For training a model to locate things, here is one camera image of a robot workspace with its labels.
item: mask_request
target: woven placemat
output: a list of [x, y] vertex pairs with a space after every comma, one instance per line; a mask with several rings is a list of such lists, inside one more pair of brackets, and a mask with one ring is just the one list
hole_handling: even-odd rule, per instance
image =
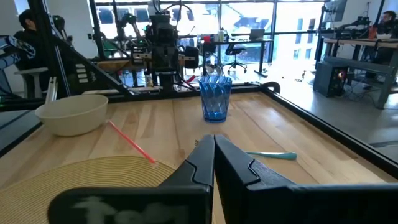
[[174, 169], [157, 163], [133, 156], [104, 157], [50, 170], [0, 191], [0, 223], [48, 223], [51, 200], [75, 187], [158, 186]]

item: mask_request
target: white bowl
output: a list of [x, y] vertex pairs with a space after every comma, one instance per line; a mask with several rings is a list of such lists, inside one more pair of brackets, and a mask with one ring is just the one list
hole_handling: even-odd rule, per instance
[[392, 34], [378, 34], [377, 38], [380, 40], [390, 39]]
[[80, 95], [62, 98], [37, 108], [35, 115], [58, 136], [76, 136], [96, 129], [106, 119], [108, 98]]

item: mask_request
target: blue plastic cup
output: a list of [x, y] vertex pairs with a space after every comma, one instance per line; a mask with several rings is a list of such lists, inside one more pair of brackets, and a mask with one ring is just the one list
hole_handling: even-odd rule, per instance
[[208, 75], [199, 80], [203, 117], [209, 123], [222, 123], [228, 114], [232, 79]]

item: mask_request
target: black chair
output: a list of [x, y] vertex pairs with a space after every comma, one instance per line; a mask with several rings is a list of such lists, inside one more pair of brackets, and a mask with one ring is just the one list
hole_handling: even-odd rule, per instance
[[231, 68], [236, 68], [236, 66], [240, 66], [244, 69], [244, 72], [246, 73], [248, 66], [236, 61], [236, 55], [240, 54], [241, 52], [246, 51], [246, 48], [244, 48], [244, 47], [234, 48], [234, 46], [235, 46], [235, 44], [229, 44], [228, 48], [225, 50], [225, 54], [230, 55], [230, 56], [235, 55], [235, 61], [223, 65], [223, 68], [224, 68], [224, 66], [230, 65], [230, 67], [228, 69], [228, 74], [229, 74]]

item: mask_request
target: laptop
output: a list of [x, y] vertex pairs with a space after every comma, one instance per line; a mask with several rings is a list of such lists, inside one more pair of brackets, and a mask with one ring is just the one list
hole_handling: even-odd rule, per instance
[[249, 40], [262, 40], [265, 32], [265, 29], [251, 29]]

